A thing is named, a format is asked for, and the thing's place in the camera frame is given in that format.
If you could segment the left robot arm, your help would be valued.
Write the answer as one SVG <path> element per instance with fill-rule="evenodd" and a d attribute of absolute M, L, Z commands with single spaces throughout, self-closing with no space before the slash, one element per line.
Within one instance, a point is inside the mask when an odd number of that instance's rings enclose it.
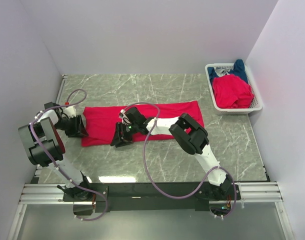
<path fill-rule="evenodd" d="M 57 187 L 73 200 L 88 201 L 93 189 L 85 175 L 65 156 L 66 149 L 58 130 L 69 138 L 84 138 L 88 133 L 81 115 L 68 103 L 65 106 L 49 102 L 34 120 L 18 128 L 19 137 L 29 161 L 48 168 L 64 182 Z"/>

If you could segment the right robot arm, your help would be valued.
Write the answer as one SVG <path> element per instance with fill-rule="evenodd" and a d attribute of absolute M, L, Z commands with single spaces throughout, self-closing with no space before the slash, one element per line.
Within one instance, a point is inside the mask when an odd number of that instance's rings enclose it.
<path fill-rule="evenodd" d="M 120 148 L 133 142 L 134 135 L 140 133 L 145 141 L 151 136 L 172 136 L 181 149 L 195 157 L 205 176 L 196 189 L 182 198 L 198 193 L 205 182 L 208 182 L 216 201 L 227 200 L 230 190 L 236 200 L 237 187 L 231 174 L 225 170 L 212 152 L 208 132 L 188 113 L 172 118 L 159 116 L 146 118 L 137 107 L 127 107 L 119 113 L 120 122 L 115 124 L 115 132 L 110 146 Z"/>

